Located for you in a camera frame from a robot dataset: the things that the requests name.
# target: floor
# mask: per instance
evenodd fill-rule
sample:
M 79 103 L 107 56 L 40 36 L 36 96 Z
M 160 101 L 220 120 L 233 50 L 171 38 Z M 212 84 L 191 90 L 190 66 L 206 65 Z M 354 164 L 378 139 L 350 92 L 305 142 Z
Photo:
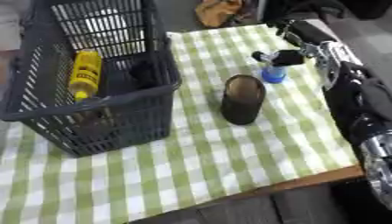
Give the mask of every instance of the floor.
M 133 224 L 345 224 L 328 185 L 250 199 L 226 199 L 187 208 Z

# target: yellow bottle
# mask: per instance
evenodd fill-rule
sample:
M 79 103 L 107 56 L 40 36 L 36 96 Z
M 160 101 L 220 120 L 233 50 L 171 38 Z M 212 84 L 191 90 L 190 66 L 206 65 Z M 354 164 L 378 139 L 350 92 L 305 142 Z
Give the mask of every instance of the yellow bottle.
M 83 50 L 77 53 L 68 88 L 77 102 L 92 97 L 98 91 L 101 78 L 102 58 L 97 51 Z

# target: brown bag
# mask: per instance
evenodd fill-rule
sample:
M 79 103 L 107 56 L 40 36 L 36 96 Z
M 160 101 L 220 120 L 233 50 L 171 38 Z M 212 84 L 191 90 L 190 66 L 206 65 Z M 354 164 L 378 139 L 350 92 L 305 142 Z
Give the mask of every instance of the brown bag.
M 242 7 L 242 0 L 203 0 L 196 7 L 196 15 L 207 27 L 219 27 Z

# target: table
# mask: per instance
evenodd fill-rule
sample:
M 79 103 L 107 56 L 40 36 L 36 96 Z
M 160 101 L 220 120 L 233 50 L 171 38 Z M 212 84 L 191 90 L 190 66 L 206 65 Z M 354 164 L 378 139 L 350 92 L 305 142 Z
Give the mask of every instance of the table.
M 265 85 L 255 124 L 221 117 L 224 81 L 259 75 L 250 54 L 291 47 L 274 32 L 260 25 L 171 33 L 183 85 L 164 140 L 74 159 L 21 123 L 1 123 L 0 222 L 124 223 L 356 165 L 311 61 Z

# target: bottle cap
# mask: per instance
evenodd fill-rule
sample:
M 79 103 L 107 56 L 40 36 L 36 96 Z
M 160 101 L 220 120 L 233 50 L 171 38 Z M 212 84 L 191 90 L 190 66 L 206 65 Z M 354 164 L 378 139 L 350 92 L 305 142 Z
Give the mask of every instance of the bottle cap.
M 78 91 L 75 94 L 75 100 L 77 102 L 82 101 L 82 100 L 84 100 L 86 98 L 88 98 L 88 94 L 86 92 L 84 92 L 84 91 Z
M 285 77 L 284 66 L 266 66 L 262 69 L 262 78 L 269 83 L 281 83 Z

